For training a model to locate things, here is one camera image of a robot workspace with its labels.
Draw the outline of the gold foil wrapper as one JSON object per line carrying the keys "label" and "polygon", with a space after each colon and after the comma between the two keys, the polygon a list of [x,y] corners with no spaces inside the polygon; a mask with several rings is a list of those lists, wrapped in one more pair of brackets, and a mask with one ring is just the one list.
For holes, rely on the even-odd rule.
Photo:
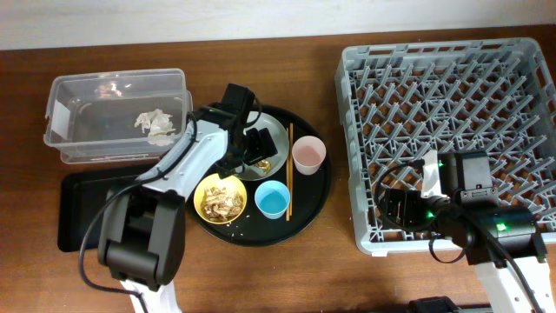
{"label": "gold foil wrapper", "polygon": [[272,163],[267,159],[263,159],[255,164],[257,169],[263,171],[265,175],[267,175],[272,170]]}

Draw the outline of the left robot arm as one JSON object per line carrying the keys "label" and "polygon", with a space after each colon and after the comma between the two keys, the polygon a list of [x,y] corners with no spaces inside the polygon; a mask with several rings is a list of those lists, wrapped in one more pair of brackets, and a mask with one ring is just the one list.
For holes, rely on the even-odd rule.
{"label": "left robot arm", "polygon": [[254,92],[229,84],[221,101],[188,114],[186,133],[157,165],[110,190],[97,258],[136,311],[179,311],[173,279],[184,254],[186,202],[206,173],[227,178],[276,154],[250,114],[261,114]]}

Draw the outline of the grey dishwasher rack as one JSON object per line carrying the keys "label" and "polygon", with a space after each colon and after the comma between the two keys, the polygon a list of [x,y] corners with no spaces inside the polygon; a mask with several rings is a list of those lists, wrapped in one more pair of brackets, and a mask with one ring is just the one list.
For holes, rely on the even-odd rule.
{"label": "grey dishwasher rack", "polygon": [[382,224],[373,191],[389,167],[430,150],[484,150],[500,201],[528,208],[554,243],[555,85],[535,40],[352,46],[334,80],[362,253],[427,249],[427,234]]}

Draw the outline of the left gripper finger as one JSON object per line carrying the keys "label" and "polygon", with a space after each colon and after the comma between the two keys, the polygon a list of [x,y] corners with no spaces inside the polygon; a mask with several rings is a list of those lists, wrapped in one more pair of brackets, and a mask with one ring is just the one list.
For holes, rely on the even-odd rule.
{"label": "left gripper finger", "polygon": [[241,174],[243,172],[243,161],[239,157],[223,157],[215,163],[215,172],[220,179]]}
{"label": "left gripper finger", "polygon": [[247,148],[245,152],[245,164],[254,165],[262,160],[274,156],[278,150],[268,130],[250,129],[246,132]]}

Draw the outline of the pink cup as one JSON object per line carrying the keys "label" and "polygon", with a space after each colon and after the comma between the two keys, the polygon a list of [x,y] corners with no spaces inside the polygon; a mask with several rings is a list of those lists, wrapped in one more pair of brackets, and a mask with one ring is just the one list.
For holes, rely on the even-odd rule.
{"label": "pink cup", "polygon": [[319,137],[304,136],[295,141],[292,148],[295,168],[305,176],[313,175],[323,163],[327,149]]}

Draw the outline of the black round tray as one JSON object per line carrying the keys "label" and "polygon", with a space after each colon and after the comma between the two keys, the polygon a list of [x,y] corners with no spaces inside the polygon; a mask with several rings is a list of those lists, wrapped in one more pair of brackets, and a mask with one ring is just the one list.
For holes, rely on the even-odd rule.
{"label": "black round tray", "polygon": [[332,165],[324,158],[320,168],[310,176],[294,172],[293,215],[289,220],[266,218],[255,205],[255,191],[264,181],[242,180],[247,191],[245,210],[230,224],[213,224],[199,216],[194,198],[187,208],[195,220],[211,235],[235,245],[247,247],[268,246],[283,242],[307,228],[321,212],[330,191]]}

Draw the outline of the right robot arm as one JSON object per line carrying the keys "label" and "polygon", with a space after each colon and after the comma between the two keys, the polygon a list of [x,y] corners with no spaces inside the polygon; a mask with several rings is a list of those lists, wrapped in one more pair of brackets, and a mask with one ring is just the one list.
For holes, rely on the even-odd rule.
{"label": "right robot arm", "polygon": [[429,232],[460,247],[475,270],[495,312],[553,312],[547,249],[533,213],[522,205],[503,206],[483,150],[439,153],[385,171],[420,170],[420,190],[375,184],[381,220],[406,232]]}

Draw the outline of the food scraps and rice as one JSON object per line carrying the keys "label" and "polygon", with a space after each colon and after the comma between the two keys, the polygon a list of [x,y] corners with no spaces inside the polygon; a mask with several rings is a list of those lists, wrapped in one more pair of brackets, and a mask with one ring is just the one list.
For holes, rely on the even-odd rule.
{"label": "food scraps and rice", "polygon": [[226,188],[206,188],[202,199],[202,213],[212,222],[227,222],[238,216],[244,203],[242,195]]}

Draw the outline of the black rectangular tray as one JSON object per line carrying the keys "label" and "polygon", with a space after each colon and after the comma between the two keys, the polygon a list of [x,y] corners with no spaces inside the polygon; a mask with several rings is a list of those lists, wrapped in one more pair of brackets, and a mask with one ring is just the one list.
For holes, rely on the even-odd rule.
{"label": "black rectangular tray", "polygon": [[61,252],[79,251],[90,222],[116,184],[132,182],[153,164],[132,165],[67,175],[61,182],[57,247]]}

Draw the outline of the grey plate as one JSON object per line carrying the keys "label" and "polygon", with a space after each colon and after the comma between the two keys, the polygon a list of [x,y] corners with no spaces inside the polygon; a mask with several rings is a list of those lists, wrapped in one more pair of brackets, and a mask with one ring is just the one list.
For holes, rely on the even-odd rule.
{"label": "grey plate", "polygon": [[257,181],[272,176],[282,167],[288,158],[288,132],[276,118],[267,113],[262,113],[256,123],[253,126],[246,128],[243,133],[247,134],[247,132],[252,129],[267,129],[272,137],[277,153],[266,159],[269,163],[268,171],[265,171],[263,168],[257,167],[256,165],[251,165],[245,166],[242,173],[235,175],[237,178],[244,181]]}

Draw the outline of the yellow bowl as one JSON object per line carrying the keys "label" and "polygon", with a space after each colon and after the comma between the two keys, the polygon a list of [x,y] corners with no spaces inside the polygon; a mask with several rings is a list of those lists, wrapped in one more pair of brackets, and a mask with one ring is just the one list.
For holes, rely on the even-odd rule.
{"label": "yellow bowl", "polygon": [[[231,220],[227,221],[227,222],[212,222],[212,221],[210,221],[202,213],[202,199],[203,199],[203,196],[205,194],[204,190],[206,188],[210,188],[210,187],[226,188],[228,191],[237,191],[237,192],[239,192],[242,195],[243,201],[244,201],[240,214],[238,216],[232,218]],[[201,180],[201,182],[198,184],[197,188],[195,189],[195,194],[194,194],[195,211],[197,212],[198,216],[201,219],[203,219],[207,223],[212,223],[212,224],[227,224],[227,223],[233,222],[245,210],[245,208],[247,206],[247,200],[248,200],[247,190],[246,190],[244,184],[238,178],[236,178],[235,176],[229,176],[227,178],[220,179],[217,174],[209,175],[209,176],[207,176],[207,177],[205,177]]]}

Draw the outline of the blue cup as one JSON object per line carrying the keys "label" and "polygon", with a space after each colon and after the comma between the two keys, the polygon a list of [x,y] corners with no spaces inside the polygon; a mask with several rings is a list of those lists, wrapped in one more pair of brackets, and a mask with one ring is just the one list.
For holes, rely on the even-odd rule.
{"label": "blue cup", "polygon": [[268,219],[278,219],[285,214],[290,205],[288,187],[279,181],[262,183],[255,191],[255,205]]}

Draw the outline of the clear plastic bin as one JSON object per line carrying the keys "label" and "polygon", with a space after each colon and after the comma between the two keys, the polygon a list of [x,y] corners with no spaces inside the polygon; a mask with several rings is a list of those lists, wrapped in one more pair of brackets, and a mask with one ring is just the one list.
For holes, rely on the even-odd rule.
{"label": "clear plastic bin", "polygon": [[[160,109],[175,131],[168,146],[147,142],[138,116]],[[43,136],[65,163],[156,159],[180,139],[192,109],[180,69],[123,70],[57,77],[51,86]]]}

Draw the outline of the wooden chopstick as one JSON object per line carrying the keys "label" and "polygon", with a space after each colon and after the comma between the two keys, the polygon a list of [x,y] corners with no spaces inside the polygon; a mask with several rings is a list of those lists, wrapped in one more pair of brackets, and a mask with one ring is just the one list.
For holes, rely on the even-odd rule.
{"label": "wooden chopstick", "polygon": [[288,206],[287,206],[287,209],[286,209],[285,217],[286,217],[286,221],[289,222],[289,220],[290,220],[290,208],[291,208],[291,191],[290,191],[290,184],[291,184],[291,173],[290,173],[291,169],[290,169],[290,167],[291,167],[291,165],[290,165],[290,155],[289,155],[290,149],[291,149],[291,137],[290,137],[291,133],[290,133],[290,128],[289,127],[287,128],[287,133],[288,133],[288,151],[287,151],[287,159],[286,159],[286,186],[287,186],[287,189],[288,189],[288,196],[289,196],[288,199],[289,200],[288,200]]}
{"label": "wooden chopstick", "polygon": [[291,191],[291,208],[290,208],[290,219],[292,216],[292,209],[293,209],[293,200],[294,200],[294,192],[293,192],[293,179],[294,179],[294,173],[293,173],[293,168],[294,168],[294,162],[293,162],[293,156],[292,156],[292,148],[293,148],[293,144],[294,144],[294,125],[292,123],[290,123],[289,125],[290,128],[290,137],[291,137],[291,149],[290,149],[290,173],[291,173],[291,184],[290,184],[290,191]]}

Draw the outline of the white tissue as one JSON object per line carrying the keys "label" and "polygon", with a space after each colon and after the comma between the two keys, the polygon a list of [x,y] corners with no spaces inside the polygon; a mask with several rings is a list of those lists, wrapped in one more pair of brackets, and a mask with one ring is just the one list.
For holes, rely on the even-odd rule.
{"label": "white tissue", "polygon": [[160,109],[141,113],[135,122],[135,127],[140,127],[142,133],[149,131],[147,142],[156,146],[168,146],[173,143],[170,138],[174,134],[175,128],[170,118],[170,114],[164,113]]}

